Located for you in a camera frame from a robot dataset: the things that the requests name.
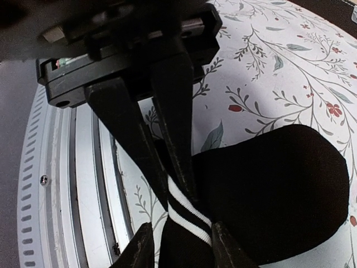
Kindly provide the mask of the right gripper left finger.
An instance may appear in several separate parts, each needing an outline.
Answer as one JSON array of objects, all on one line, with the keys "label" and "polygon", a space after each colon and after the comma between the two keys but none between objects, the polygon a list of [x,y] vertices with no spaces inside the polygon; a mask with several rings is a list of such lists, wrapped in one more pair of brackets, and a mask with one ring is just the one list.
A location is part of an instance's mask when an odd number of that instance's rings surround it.
[{"label": "right gripper left finger", "polygon": [[154,268],[154,249],[152,223],[143,223],[110,268]]}]

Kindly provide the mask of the black sock white stripes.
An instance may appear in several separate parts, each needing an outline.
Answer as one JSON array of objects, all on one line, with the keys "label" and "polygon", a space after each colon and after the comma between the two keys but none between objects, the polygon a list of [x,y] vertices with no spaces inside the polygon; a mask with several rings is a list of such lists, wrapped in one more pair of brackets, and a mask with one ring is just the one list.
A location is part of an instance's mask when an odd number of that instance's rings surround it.
[{"label": "black sock white stripes", "polygon": [[289,125],[192,157],[197,202],[168,169],[168,217],[159,267],[216,267],[212,226],[222,223],[246,253],[266,265],[331,238],[348,216],[349,173],[338,149],[313,128]]}]

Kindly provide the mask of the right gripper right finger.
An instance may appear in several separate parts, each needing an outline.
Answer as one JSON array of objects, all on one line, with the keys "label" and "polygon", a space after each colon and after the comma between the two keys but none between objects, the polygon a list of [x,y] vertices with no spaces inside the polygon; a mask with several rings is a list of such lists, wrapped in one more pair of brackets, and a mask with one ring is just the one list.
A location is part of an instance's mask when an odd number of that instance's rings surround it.
[{"label": "right gripper right finger", "polygon": [[215,267],[259,268],[248,257],[222,222],[216,222],[212,225],[212,247]]}]

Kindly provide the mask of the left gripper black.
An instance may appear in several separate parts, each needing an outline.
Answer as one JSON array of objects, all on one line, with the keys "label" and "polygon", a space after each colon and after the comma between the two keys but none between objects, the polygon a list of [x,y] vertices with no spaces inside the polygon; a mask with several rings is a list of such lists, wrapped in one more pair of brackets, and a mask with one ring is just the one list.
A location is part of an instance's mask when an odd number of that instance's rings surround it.
[{"label": "left gripper black", "polygon": [[173,49],[161,31],[151,32],[145,45],[139,39],[115,44],[104,39],[96,60],[89,54],[37,60],[38,82],[54,107],[75,108],[87,102],[167,208],[168,174],[128,91],[137,100],[151,96],[148,67],[152,64],[153,100],[170,162],[182,192],[197,201],[191,157],[192,90],[193,83],[203,80],[203,67],[218,52],[216,36],[222,24],[216,8],[206,4],[182,23],[181,45],[188,54],[171,56]]}]

